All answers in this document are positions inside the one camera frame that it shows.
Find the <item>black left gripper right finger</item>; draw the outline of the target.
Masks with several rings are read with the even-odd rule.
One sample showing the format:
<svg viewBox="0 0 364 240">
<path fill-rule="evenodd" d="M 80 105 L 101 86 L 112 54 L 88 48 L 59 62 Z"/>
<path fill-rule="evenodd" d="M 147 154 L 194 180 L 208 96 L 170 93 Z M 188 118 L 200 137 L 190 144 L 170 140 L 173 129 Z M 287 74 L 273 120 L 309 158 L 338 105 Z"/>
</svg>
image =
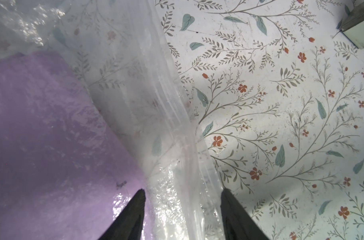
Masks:
<svg viewBox="0 0 364 240">
<path fill-rule="evenodd" d="M 220 207 L 226 240 L 269 240 L 227 188 L 221 193 Z"/>
</svg>

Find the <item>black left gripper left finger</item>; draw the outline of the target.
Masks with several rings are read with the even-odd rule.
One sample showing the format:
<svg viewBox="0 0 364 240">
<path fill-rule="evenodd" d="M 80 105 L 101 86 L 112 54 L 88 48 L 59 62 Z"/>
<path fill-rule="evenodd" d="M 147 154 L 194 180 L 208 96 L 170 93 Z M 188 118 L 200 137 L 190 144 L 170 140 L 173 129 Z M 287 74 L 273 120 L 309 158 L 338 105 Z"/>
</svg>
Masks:
<svg viewBox="0 0 364 240">
<path fill-rule="evenodd" d="M 146 193 L 140 189 L 99 240 L 140 240 L 145 217 Z"/>
</svg>

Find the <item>purple trousers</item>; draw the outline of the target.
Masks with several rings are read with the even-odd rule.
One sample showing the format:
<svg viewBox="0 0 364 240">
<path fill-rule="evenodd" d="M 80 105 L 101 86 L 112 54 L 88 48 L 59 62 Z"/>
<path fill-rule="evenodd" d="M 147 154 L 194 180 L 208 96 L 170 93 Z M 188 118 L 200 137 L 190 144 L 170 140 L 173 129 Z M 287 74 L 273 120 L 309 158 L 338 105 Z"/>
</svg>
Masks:
<svg viewBox="0 0 364 240">
<path fill-rule="evenodd" d="M 145 187 L 60 55 L 0 60 L 0 240 L 96 240 Z"/>
</svg>

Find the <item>clear plastic vacuum bag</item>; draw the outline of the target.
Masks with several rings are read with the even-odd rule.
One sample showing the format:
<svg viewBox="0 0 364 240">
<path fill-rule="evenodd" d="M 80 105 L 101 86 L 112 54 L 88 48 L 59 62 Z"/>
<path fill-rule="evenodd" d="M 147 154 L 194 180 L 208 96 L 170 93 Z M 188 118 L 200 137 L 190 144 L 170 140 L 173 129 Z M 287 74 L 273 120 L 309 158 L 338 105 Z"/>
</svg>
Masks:
<svg viewBox="0 0 364 240">
<path fill-rule="evenodd" d="M 0 59 L 60 54 L 145 174 L 154 240 L 223 240 L 222 186 L 149 1 L 0 1 Z"/>
</svg>

